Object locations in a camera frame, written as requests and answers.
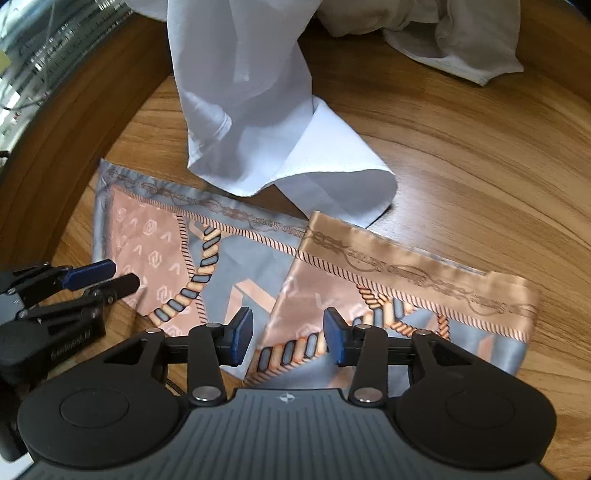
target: gray gripper base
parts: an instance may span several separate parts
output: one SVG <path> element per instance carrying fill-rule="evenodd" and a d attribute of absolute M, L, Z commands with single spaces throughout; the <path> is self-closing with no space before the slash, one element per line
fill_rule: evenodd
<path fill-rule="evenodd" d="M 24 480 L 551 480 L 539 465 L 468 472 L 407 445 L 385 414 L 345 402 L 338 390 L 237 390 L 198 408 L 153 455 L 104 471 L 43 462 Z"/>

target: white cloth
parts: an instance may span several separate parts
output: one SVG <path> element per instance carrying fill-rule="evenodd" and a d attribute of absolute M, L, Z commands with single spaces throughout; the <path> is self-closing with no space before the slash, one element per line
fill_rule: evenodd
<path fill-rule="evenodd" d="M 335 37 L 381 28 L 406 56 L 479 85 L 523 72 L 519 0 L 323 0 L 318 16 Z"/>
<path fill-rule="evenodd" d="M 189 169 L 250 196 L 274 183 L 306 215 L 368 226 L 397 188 L 322 100 L 297 39 L 320 0 L 129 0 L 168 22 Z"/>

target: beige fabric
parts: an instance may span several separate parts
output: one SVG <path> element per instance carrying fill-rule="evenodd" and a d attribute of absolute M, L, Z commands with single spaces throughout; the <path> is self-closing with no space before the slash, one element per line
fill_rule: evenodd
<path fill-rule="evenodd" d="M 523 71 L 519 0 L 324 0 L 318 17 L 335 37 L 381 28 L 406 56 L 479 85 Z"/>

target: rope pattern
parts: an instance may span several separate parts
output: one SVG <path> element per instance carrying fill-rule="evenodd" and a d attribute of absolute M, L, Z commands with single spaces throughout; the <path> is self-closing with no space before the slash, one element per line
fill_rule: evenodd
<path fill-rule="evenodd" d="M 181 233 L 181 249 L 183 250 L 183 257 L 185 258 L 185 262 L 187 262 L 187 264 L 190 263 L 190 265 L 193 265 L 191 254 L 189 252 L 189 235 L 187 233 L 187 225 L 185 224 L 185 220 L 182 216 L 177 215 L 177 220 Z M 174 298 L 170 299 L 166 303 L 163 303 L 159 308 L 156 308 L 148 314 L 148 318 L 156 326 L 160 326 L 164 322 L 175 318 L 186 307 L 188 307 L 192 301 L 195 301 L 197 304 L 197 313 L 199 315 L 200 321 L 202 323 L 207 323 L 205 305 L 203 304 L 203 300 L 199 297 L 199 294 L 215 272 L 216 264 L 219 259 L 218 243 L 222 239 L 222 233 L 219 229 L 205 223 L 203 224 L 203 227 L 205 228 L 202 245 L 203 253 L 199 268 L 195 270 L 194 267 L 191 269 L 187 267 L 189 274 L 193 275 L 191 276 L 191 280 L 189 280 L 185 285 L 185 288 L 182 288 L 181 291 L 174 296 Z"/>
<path fill-rule="evenodd" d="M 356 285 L 361 285 L 368 290 L 378 292 L 387 298 L 394 298 L 401 300 L 405 303 L 409 303 L 415 305 L 420 308 L 424 308 L 427 310 L 431 310 L 438 315 L 441 315 L 448 319 L 448 328 L 449 328 L 449 319 L 456 320 L 457 322 L 463 323 L 464 325 L 469 325 L 471 327 L 484 330 L 485 332 L 496 333 L 498 335 L 506 336 L 513 338 L 515 340 L 519 340 L 520 342 L 527 343 L 529 342 L 530 336 L 527 332 L 523 332 L 521 330 L 517 330 L 514 328 L 506 327 L 504 325 L 498 325 L 496 323 L 488 322 L 486 320 L 477 319 L 471 317 L 469 315 L 465 315 L 464 313 L 458 312 L 456 310 L 452 310 L 447 308 L 444 305 L 436 304 L 428 300 L 423 300 L 419 297 L 409 295 L 403 291 L 396 290 L 394 288 L 386 287 L 382 284 L 373 282 L 368 280 L 361 275 L 356 273 L 350 272 L 342 267 L 338 267 L 332 263 L 329 263 L 325 260 L 322 260 L 319 257 L 315 257 L 314 255 L 310 255 L 307 252 L 299 250 L 295 247 L 291 247 L 289 245 L 283 244 L 281 242 L 277 242 L 265 235 L 260 235 L 259 233 L 252 232 L 250 230 L 244 230 L 240 228 L 233 227 L 231 225 L 226 225 L 225 223 L 218 222 L 211 218 L 205 217 L 198 213 L 190 212 L 188 210 L 183 210 L 179 207 L 168 205 L 166 203 L 159 202 L 153 199 L 144 198 L 136 193 L 131 192 L 130 190 L 121 187 L 119 185 L 113 184 L 111 185 L 112 188 L 116 188 L 117 190 L 125 193 L 129 197 L 132 197 L 140 202 L 148 203 L 150 205 L 157 206 L 162 210 L 167 210 L 169 212 L 175 213 L 176 215 L 182 215 L 187 218 L 194 219 L 196 221 L 201 222 L 204 225 L 212 225 L 218 230 L 222 232 L 231 233 L 232 235 L 240 235 L 247 237 L 253 241 L 259 242 L 263 245 L 268 247 L 274 248 L 279 250 L 285 254 L 291 255 L 299 260 L 302 260 L 310 265 L 314 265 L 317 268 L 321 268 L 322 270 L 336 275 L 337 277 L 344 278 Z"/>
<path fill-rule="evenodd" d="M 296 258 L 310 265 L 314 265 L 315 267 L 321 268 L 322 270 L 325 270 L 328 273 L 332 273 L 337 277 L 349 280 L 350 282 L 353 282 L 356 285 L 362 286 L 362 288 L 381 293 L 383 296 L 387 298 L 398 299 L 404 303 L 409 303 L 416 307 L 431 310 L 434 313 L 446 317 L 448 320 L 453 319 L 457 322 L 463 323 L 464 325 L 469 325 L 479 330 L 484 330 L 485 332 L 491 332 L 496 333 L 498 335 L 510 337 L 515 340 L 519 340 L 520 342 L 529 342 L 530 336 L 527 332 L 506 327 L 504 325 L 498 325 L 496 323 L 488 322 L 486 320 L 476 319 L 463 313 L 457 312 L 456 310 L 447 308 L 444 305 L 433 303 L 432 301 L 424 300 L 414 295 L 409 295 L 408 293 L 403 292 L 401 290 L 386 287 L 380 283 L 376 283 L 365 277 L 362 277 L 361 275 L 350 272 L 349 270 L 345 270 L 344 268 L 338 267 L 337 265 L 322 260 L 321 258 L 315 257 L 314 255 L 310 255 L 307 252 L 299 250 L 297 252 Z"/>
<path fill-rule="evenodd" d="M 363 285 L 357 285 L 357 289 L 359 290 L 359 294 L 365 301 L 365 304 L 372 310 L 370 314 L 372 325 L 374 325 L 375 311 L 377 309 L 381 309 L 382 324 L 379 325 L 380 327 L 394 330 L 395 332 L 407 337 L 411 337 L 413 333 L 417 330 L 412 325 L 409 325 L 408 323 L 405 323 L 401 320 L 403 316 L 406 316 L 414 311 L 415 307 L 412 304 L 407 302 L 401 302 L 400 300 L 394 298 L 389 299 L 381 293 L 376 293 L 368 288 L 365 288 Z M 399 313 L 396 314 L 396 309 L 393 309 L 392 304 L 396 304 L 398 302 L 401 302 L 402 306 L 398 309 Z M 445 340 L 449 340 L 449 320 L 447 319 L 447 317 L 443 315 L 437 313 L 436 315 L 438 327 L 435 333 L 445 338 Z M 364 322 L 361 318 L 357 318 L 353 321 L 353 325 L 358 325 L 359 323 L 370 322 Z"/>
<path fill-rule="evenodd" d="M 257 348 L 244 384 L 246 386 L 259 384 L 304 365 L 325 353 L 326 341 L 322 332 L 311 333 L 287 343 Z"/>

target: fabric fold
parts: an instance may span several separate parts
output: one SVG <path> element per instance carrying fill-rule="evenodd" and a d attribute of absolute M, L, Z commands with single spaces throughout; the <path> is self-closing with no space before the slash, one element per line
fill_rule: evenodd
<path fill-rule="evenodd" d="M 297 39 L 320 0 L 156 1 L 129 4 L 167 21 L 191 172 L 238 196 L 275 183 L 306 215 L 359 226 L 388 207 L 394 174 L 312 95 Z"/>

